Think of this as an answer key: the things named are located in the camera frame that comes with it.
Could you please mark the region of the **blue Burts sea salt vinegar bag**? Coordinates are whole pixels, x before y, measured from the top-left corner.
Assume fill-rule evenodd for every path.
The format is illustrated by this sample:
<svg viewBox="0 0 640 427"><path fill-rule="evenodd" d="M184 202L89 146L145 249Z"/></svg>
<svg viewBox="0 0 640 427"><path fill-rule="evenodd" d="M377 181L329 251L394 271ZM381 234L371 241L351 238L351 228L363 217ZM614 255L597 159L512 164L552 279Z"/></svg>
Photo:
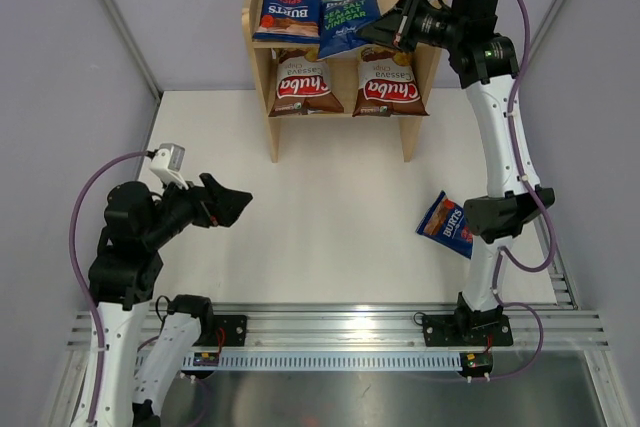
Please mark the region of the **blue Burts sea salt vinegar bag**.
<svg viewBox="0 0 640 427"><path fill-rule="evenodd" d="M378 0L322 0L321 14L318 59L364 46L358 31L381 16Z"/></svg>

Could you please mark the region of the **Chuba cassava chips bag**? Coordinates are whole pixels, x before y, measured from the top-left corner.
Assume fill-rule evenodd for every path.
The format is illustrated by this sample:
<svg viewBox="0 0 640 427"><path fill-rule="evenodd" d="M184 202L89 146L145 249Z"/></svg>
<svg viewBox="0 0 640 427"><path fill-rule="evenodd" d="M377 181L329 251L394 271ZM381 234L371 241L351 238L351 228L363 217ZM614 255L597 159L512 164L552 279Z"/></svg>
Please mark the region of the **Chuba cassava chips bag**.
<svg viewBox="0 0 640 427"><path fill-rule="evenodd" d="M270 117L343 113L333 93L328 63L318 49L281 49L277 58L274 100Z"/></svg>
<svg viewBox="0 0 640 427"><path fill-rule="evenodd" d="M427 116L412 60L411 53L363 46L357 53L359 84L353 116Z"/></svg>

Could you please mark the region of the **blue Burts spicy chilli bag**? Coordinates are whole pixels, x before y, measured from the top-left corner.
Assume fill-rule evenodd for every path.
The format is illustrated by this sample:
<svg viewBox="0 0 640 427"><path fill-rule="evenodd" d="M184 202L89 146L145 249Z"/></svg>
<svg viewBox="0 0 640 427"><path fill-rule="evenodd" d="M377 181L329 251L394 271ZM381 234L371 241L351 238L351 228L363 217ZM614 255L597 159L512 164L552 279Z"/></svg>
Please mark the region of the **blue Burts spicy chilli bag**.
<svg viewBox="0 0 640 427"><path fill-rule="evenodd" d="M442 190L416 228L416 233L470 259L473 234L463 208Z"/></svg>
<svg viewBox="0 0 640 427"><path fill-rule="evenodd" d="M263 0L253 38L314 44L320 38L322 0Z"/></svg>

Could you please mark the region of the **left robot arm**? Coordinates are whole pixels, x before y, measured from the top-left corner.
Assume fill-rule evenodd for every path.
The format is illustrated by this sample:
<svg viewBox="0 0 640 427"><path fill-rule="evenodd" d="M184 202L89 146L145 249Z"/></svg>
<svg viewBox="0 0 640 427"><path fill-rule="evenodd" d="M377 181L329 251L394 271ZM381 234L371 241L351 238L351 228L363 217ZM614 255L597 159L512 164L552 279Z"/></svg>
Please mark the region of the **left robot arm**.
<svg viewBox="0 0 640 427"><path fill-rule="evenodd" d="M136 363L163 267L161 248L189 226L232 226L253 199L251 193L226 188L207 173L200 179L199 186L168 186L159 198L139 181L109 192L106 225L88 272L97 315L74 425L160 425L164 401L187 352L198 345L221 349L227 342L211 300L181 294L168 303L145 361Z"/></svg>

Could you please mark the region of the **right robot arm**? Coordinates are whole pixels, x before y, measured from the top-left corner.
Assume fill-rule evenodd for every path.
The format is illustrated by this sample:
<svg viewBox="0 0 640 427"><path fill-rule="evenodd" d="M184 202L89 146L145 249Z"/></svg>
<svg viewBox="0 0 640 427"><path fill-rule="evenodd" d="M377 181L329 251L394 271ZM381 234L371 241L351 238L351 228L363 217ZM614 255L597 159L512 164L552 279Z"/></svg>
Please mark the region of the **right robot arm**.
<svg viewBox="0 0 640 427"><path fill-rule="evenodd" d="M513 343L500 297L502 263L529 222L547 217L555 201L532 165L519 116L518 89L526 55L497 33L498 0L398 0L363 27L366 40L402 52L426 44L445 50L473 108L487 170L487 193L464 203L473 236L468 277L454 311L421 315L429 347L506 347Z"/></svg>

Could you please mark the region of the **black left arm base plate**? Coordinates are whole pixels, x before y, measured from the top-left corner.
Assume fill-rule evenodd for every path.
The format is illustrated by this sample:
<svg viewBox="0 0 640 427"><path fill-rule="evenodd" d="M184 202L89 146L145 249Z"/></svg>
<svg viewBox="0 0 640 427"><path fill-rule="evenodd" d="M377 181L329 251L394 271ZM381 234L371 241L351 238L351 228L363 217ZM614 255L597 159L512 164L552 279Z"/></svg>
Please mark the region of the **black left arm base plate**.
<svg viewBox="0 0 640 427"><path fill-rule="evenodd" d="M244 347L247 335L246 315L215 315L203 324L197 347Z"/></svg>

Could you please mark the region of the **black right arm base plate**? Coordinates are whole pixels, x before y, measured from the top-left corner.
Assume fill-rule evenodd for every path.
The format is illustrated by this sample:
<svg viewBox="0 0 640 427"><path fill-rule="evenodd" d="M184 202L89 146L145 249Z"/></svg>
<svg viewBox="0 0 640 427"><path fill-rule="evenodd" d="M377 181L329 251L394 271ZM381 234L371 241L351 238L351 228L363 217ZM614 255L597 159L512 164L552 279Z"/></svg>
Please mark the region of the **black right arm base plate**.
<svg viewBox="0 0 640 427"><path fill-rule="evenodd" d="M514 345L509 318L501 311L485 314L426 314L416 312L427 347L510 347Z"/></svg>

